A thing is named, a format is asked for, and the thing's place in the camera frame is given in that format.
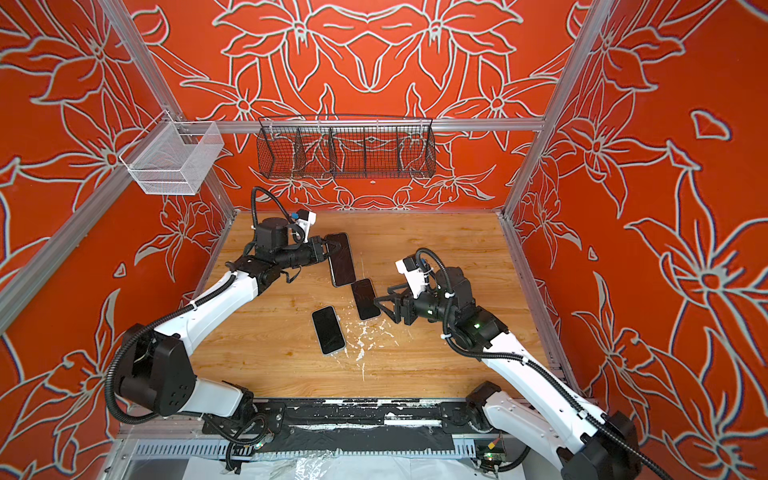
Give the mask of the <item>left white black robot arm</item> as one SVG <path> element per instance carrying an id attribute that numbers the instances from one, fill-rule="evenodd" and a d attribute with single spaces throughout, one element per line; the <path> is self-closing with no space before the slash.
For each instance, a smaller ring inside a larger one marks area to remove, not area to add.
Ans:
<path id="1" fill-rule="evenodd" d="M 104 380 L 111 416 L 126 425 L 190 414 L 249 423 L 257 411 L 251 392 L 195 374 L 190 357 L 201 343 L 244 305 L 279 279 L 292 283 L 301 270 L 340 251 L 338 242 L 314 236 L 314 212 L 261 220 L 252 205 L 252 239 L 211 288 L 178 310 L 147 325 L 136 324 L 115 353 Z"/>

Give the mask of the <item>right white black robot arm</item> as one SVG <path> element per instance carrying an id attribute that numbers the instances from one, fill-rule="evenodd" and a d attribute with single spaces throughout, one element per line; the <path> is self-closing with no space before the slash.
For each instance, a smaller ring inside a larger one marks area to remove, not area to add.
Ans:
<path id="1" fill-rule="evenodd" d="M 467 402 L 481 419 L 508 433 L 546 460 L 564 479 L 635 479 L 644 469 L 669 478 L 640 450 L 633 422 L 609 415 L 577 394 L 522 345 L 494 314 L 479 306 L 469 280 L 428 248 L 395 263 L 405 283 L 374 300 L 394 323 L 418 318 L 438 323 L 455 353 L 495 371 L 527 401 L 513 400 L 486 382 Z"/>

